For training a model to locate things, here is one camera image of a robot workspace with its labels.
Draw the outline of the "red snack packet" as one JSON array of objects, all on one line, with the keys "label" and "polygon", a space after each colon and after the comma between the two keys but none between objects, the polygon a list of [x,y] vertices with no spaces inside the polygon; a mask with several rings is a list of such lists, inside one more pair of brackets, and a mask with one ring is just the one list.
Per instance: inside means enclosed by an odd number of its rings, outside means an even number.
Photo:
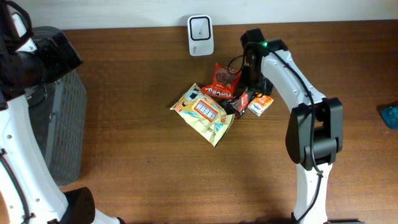
[{"label": "red snack packet", "polygon": [[203,87],[201,91],[209,96],[231,99],[234,97],[233,93],[239,83],[240,76],[241,72],[216,64],[212,83]]}]

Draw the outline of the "black snack packet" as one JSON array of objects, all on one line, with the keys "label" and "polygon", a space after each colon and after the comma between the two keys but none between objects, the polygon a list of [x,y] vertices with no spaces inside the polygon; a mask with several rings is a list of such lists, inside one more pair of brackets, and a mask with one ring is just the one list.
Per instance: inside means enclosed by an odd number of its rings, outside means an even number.
[{"label": "black snack packet", "polygon": [[240,119],[254,97],[255,92],[246,89],[239,96],[224,100],[221,106],[227,114],[233,114],[235,119]]}]

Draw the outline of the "yellow snack bag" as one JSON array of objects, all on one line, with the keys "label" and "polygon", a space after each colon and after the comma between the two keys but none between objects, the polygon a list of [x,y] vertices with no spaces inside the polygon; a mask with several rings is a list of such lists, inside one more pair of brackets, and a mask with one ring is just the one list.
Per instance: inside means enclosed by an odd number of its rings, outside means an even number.
[{"label": "yellow snack bag", "polygon": [[204,94],[194,83],[181,98],[170,107],[196,132],[216,147],[230,129],[235,115],[228,114],[212,97]]}]

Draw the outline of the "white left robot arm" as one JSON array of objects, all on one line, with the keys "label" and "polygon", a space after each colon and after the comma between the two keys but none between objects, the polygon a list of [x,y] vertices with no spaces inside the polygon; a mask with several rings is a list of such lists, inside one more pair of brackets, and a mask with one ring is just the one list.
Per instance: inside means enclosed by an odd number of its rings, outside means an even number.
[{"label": "white left robot arm", "polygon": [[63,193],[35,139],[25,91],[82,64],[65,34],[33,40],[30,15],[1,1],[1,195],[11,223],[123,223],[96,209],[89,188]]}]

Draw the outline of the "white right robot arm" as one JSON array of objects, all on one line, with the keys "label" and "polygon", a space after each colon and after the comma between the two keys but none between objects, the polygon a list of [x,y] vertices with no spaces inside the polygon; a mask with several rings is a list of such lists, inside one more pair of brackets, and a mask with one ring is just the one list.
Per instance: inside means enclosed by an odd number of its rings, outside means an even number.
[{"label": "white right robot arm", "polygon": [[330,223],[326,214],[328,179],[343,148],[343,105],[319,92],[296,66],[286,44],[266,40],[260,29],[240,38],[249,85],[265,94],[279,92],[290,111],[285,137],[297,169],[297,200],[291,223]]}]

